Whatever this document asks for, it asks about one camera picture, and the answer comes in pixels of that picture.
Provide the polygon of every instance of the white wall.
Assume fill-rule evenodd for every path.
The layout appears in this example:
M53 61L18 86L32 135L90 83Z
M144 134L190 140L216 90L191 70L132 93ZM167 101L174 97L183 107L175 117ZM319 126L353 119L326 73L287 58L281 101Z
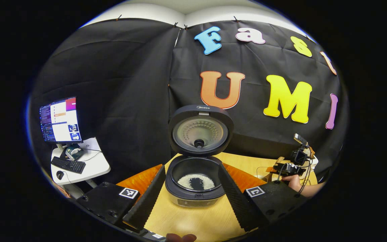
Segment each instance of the white wall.
M120 18L146 18L161 21L164 23L174 24L184 28L184 25L194 26L201 23L213 21L234 20L234 16L238 20L251 20L263 23L270 23L276 26L281 26L286 29L291 29L299 34L306 35L304 31L295 26L290 20L274 12L264 6L252 8L247 6L218 6L201 9L187 15L168 7L159 6L149 3L120 3L103 12L93 20L87 22L83 26L96 23L103 20ZM310 35L307 35L311 40L315 41Z

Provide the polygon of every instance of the inner lid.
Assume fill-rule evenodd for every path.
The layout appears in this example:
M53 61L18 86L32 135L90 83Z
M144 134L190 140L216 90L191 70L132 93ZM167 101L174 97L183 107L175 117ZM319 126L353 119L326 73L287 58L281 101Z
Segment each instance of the inner lid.
M186 150L204 152L221 146L228 137L228 128L209 116L189 117L172 130L175 143Z

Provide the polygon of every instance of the monitor screen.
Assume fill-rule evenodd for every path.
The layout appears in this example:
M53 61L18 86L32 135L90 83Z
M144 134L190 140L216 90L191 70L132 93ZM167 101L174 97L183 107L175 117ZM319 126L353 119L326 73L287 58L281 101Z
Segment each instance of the monitor screen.
M77 123L75 96L40 107L40 122L44 141L67 144L83 142Z

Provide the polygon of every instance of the open lid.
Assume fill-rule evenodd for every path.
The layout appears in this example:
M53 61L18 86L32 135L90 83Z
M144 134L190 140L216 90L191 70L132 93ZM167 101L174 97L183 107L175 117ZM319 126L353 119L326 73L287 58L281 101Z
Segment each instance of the open lid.
M214 106L188 105L169 122L171 147L188 156L216 155L229 144L234 123L228 112Z

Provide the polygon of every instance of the ceiling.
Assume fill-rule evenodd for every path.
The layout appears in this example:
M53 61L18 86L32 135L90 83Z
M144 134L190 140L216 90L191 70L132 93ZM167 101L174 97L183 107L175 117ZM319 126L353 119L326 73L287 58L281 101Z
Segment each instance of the ceiling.
M255 3L250 0L128 0L123 2L123 4L132 4L132 3L150 3L160 6L164 6L170 9L174 9L177 12L182 14L189 14L201 9L206 9L210 7L217 6L245 6L253 7L257 9L262 9L264 11L273 12L271 9L263 6L260 3Z

